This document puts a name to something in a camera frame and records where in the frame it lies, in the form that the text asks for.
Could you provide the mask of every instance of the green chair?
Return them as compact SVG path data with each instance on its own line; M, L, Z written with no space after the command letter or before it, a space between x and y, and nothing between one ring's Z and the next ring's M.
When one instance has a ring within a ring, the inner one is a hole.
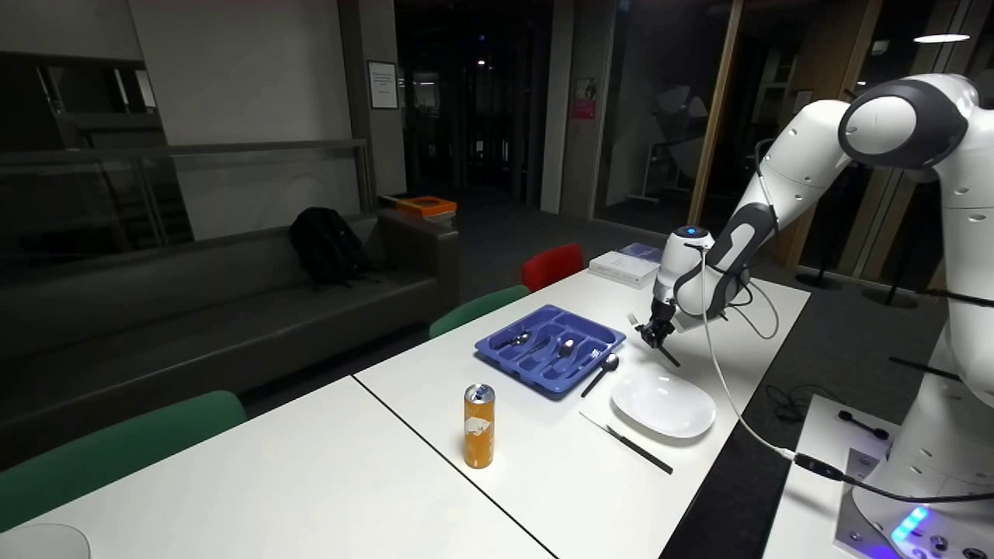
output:
M518 302L524 296L528 296L528 286L511 286L511 288L497 288L497 291L478 296L478 298L440 313L433 323L429 339L439 339L439 336L443 336L450 330L459 330L462 323L472 323L472 321L478 321L478 315L484 315L484 313L491 313L497 306L508 306L508 303L514 303L514 302Z
M0 473L0 532L111 484L149 463L245 421L230 391L199 393L90 431Z

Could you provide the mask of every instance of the blue ice cube tray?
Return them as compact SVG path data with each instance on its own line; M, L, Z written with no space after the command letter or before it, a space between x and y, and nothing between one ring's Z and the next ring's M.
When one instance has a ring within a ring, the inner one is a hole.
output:
M518 379L551 400L578 387L619 344L619 330L591 323L557 303L522 315L475 342L475 356Z

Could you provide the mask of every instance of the dark couch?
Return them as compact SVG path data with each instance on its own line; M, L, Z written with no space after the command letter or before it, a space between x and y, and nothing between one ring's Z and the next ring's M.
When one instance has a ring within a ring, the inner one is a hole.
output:
M0 463L105 421L245 391L456 303L456 230L351 221L370 271L314 286L287 230L0 286Z

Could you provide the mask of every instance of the backpack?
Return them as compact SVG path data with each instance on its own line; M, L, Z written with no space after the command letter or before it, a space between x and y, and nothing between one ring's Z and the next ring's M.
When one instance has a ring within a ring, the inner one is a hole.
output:
M363 271L363 243L333 207L305 207L290 227L290 245L314 283L346 283Z

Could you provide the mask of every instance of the can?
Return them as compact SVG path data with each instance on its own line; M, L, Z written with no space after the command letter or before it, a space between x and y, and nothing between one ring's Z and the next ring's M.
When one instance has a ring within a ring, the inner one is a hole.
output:
M495 463L495 408L497 391L491 386L469 386L462 393L462 459L469 470Z

